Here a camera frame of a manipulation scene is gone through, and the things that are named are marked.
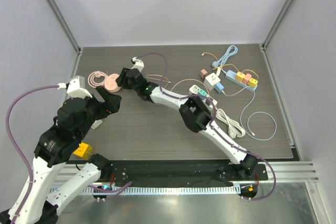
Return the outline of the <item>round pink power socket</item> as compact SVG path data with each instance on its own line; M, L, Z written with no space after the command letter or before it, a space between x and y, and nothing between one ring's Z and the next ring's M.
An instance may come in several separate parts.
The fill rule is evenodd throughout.
M106 77L103 86L109 93L116 93L121 90L121 87L117 84L118 77L119 75L117 73L113 73Z

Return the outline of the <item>white cube plug adapter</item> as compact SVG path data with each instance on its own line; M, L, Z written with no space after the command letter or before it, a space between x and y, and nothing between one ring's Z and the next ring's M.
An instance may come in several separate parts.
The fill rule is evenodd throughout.
M95 130L97 127L99 127L101 124L102 124L102 120L96 120L93 124L92 124L92 126L91 126L91 128L93 129L93 130Z

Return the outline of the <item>yellow cube plug adapter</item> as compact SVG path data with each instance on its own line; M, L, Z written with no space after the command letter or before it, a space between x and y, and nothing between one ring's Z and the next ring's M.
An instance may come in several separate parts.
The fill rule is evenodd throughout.
M93 147L87 143L80 143L79 147L72 153L74 156L88 160L92 154Z

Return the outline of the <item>white power strip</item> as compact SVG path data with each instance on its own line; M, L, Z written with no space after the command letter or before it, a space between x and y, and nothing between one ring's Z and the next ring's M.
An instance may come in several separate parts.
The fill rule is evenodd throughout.
M210 111L213 111L214 108L216 108L217 106L217 101L212 98L205 90L201 89L197 85L193 85L189 88L189 94L200 95L201 100Z

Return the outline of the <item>teal charger plug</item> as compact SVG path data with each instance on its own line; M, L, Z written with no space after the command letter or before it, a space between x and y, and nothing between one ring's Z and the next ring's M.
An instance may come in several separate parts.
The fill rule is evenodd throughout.
M203 89L199 89L197 93L200 95L200 98L203 100L208 98L208 93Z

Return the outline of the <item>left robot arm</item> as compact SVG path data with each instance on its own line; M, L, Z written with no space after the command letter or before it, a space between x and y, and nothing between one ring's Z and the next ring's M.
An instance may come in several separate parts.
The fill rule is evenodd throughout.
M12 208L1 212L1 223L56 223L64 208L95 181L111 177L111 163L100 154L92 155L83 169L49 194L50 188L72 153L79 147L95 121L105 119L120 109L122 98L103 87L96 91L103 101L83 89L79 97L67 99L53 118L34 150L33 163L25 159L28 178Z

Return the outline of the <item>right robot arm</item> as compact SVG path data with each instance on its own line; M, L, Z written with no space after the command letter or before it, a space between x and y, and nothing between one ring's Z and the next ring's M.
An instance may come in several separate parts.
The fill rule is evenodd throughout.
M216 112L211 112L204 102L204 95L181 95L147 81L138 69L123 68L116 80L117 85L133 90L144 101L165 105L178 111L185 126L214 143L236 167L241 179L255 176L258 158L231 139L215 122Z

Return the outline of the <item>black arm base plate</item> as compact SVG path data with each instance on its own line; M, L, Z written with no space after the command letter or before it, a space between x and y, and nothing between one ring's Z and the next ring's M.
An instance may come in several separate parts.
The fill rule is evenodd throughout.
M133 187L187 187L224 185L241 180L267 181L268 174L265 165L259 163L249 175L244 175L238 165L227 159L130 160L110 161L99 180L109 182L111 179L118 186L132 181Z

